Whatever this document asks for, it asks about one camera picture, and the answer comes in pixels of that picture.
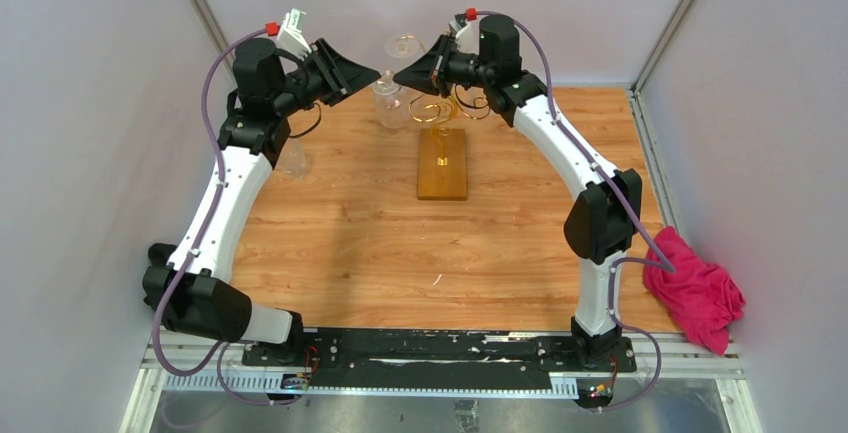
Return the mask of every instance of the red cloth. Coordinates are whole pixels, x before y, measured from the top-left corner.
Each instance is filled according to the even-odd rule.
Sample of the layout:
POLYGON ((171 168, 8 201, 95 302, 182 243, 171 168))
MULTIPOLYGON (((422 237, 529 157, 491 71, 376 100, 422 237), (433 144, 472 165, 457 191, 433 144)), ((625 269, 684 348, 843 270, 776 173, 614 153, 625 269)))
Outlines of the red cloth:
MULTIPOLYGON (((723 355, 730 341, 727 325, 742 318, 745 306, 739 288, 724 268, 701 260, 673 227, 662 230, 654 241, 677 273, 646 265, 645 287, 668 308, 690 342, 723 355)), ((647 258, 659 261, 650 250, 647 258)))

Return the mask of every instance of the wooden tabletop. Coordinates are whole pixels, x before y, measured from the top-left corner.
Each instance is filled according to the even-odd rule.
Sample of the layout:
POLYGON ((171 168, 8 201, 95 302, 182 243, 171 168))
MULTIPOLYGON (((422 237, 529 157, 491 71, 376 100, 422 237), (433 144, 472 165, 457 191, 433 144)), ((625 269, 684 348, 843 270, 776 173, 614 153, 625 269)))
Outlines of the wooden tabletop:
MULTIPOLYGON (((560 108, 620 169, 642 175, 642 221, 662 228, 622 89, 557 89, 560 108)), ((292 118, 297 132, 314 113, 292 118)), ((568 330, 577 258, 563 237, 571 196, 542 154, 497 115, 450 124, 468 139, 468 201, 416 199, 418 130, 380 125, 370 89, 324 111, 301 140, 311 169, 275 170, 254 204, 233 286, 307 326, 568 330)), ((630 254, 646 247, 634 239, 630 254)), ((624 268, 625 322, 677 331, 624 268)))

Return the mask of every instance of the metal frame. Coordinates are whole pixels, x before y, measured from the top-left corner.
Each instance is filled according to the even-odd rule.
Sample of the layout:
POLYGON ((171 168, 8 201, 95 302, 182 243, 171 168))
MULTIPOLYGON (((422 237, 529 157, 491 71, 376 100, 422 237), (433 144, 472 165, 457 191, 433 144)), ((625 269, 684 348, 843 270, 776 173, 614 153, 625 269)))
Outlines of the metal frame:
MULTIPOLYGON (((223 51, 227 43, 223 31, 214 18, 206 0, 191 0, 198 16, 203 22, 204 28, 212 39, 218 51, 223 51)), ((663 32, 659 36, 650 55, 645 61, 637 80, 629 87, 628 100, 633 113, 634 122, 637 127, 639 139, 642 144, 648 170, 657 196, 660 211, 666 224, 681 228, 679 223, 678 208, 668 188, 662 159, 655 150, 655 133, 650 123, 650 116, 642 99, 642 91, 651 78, 651 75, 661 61, 666 49, 674 38, 680 24, 685 20, 695 0, 680 0, 674 13, 669 18, 663 32)), ((526 332, 513 334, 527 335, 563 335, 569 332, 526 332)), ((646 378, 653 373, 651 365, 656 361, 653 345, 645 338, 638 335, 628 335, 633 341, 633 349, 638 360, 639 370, 633 374, 622 375, 624 377, 646 378)), ((716 356, 707 350, 692 345, 686 339, 676 333, 660 333, 655 335, 660 343, 663 357, 662 378, 698 378, 713 379, 722 398, 725 417, 732 432, 761 432, 756 412, 748 391, 747 381, 744 377, 742 364, 738 357, 735 343, 731 343, 724 356, 716 356)), ((165 354, 177 367, 191 367, 196 365, 208 352, 212 345, 210 340, 190 337, 186 335, 163 331, 162 342, 165 354)), ((243 370, 245 373, 277 374, 287 370, 299 371, 297 368, 249 368, 241 365, 243 345, 232 345, 227 351, 224 359, 228 370, 243 370)), ((605 374, 554 374, 554 377, 586 378, 604 376, 605 374)), ((152 349, 148 346, 142 361, 136 384, 127 407, 121 431, 148 431, 155 415, 159 396, 163 390, 170 388, 168 374, 161 369, 152 349)), ((235 391, 249 392, 250 382, 242 382, 241 385, 233 385, 235 391)), ((181 389, 187 388, 183 383, 181 389)), ((375 392, 338 392, 347 394, 376 394, 375 392)), ((391 394, 398 396, 416 396, 420 392, 415 391, 392 391, 391 394)))

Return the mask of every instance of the robotic arm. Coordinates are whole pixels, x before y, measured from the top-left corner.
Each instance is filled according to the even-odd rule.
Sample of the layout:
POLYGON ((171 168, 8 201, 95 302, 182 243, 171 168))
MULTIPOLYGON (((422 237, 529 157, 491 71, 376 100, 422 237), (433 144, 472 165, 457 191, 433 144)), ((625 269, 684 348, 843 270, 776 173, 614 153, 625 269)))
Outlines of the robotic arm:
POLYGON ((565 238, 580 258, 580 299, 571 330, 586 361, 606 355, 621 338, 621 328, 610 312, 609 292, 613 288, 613 308, 618 304, 618 279, 610 275, 612 263, 624 257, 636 232, 633 222, 596 172, 615 172, 613 181, 639 214, 642 180, 635 170, 618 171, 604 159, 557 108, 550 114, 545 84, 521 69, 519 32, 514 21, 493 14, 480 20, 479 54, 468 52, 469 21, 476 12, 456 15, 450 32, 418 61, 398 72, 397 83, 430 95, 447 97, 453 85, 479 87, 492 110, 536 145, 565 181, 575 200, 565 221, 565 238), (584 153, 560 130, 567 128, 584 153))
POLYGON ((291 135, 288 117, 314 106, 333 106, 373 83, 380 74, 339 55, 324 40, 307 44, 300 35, 302 12, 292 10, 281 26, 267 25, 276 41, 253 38, 235 50, 237 88, 227 101, 227 119, 218 136, 226 183, 216 214, 198 247, 194 242, 220 186, 217 165, 188 231, 178 245, 155 244, 143 287, 154 310, 187 255, 194 256, 165 305, 162 324, 171 331, 218 341, 259 341, 300 353, 299 314, 258 305, 229 285, 238 239, 256 195, 277 164, 291 135), (298 68, 286 74, 280 57, 298 68))

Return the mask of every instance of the pink towel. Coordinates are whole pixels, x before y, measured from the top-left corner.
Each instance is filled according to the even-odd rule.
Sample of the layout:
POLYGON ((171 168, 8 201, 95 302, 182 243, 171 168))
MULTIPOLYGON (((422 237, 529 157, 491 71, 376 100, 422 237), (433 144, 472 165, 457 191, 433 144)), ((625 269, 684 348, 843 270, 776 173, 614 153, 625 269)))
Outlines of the pink towel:
MULTIPOLYGON (((690 342, 723 355, 730 342, 727 325, 742 318, 745 298, 724 268, 701 260, 674 228, 665 228, 654 240, 677 273, 645 266, 645 287, 668 308, 690 342)), ((650 250, 647 258, 659 261, 650 250)))

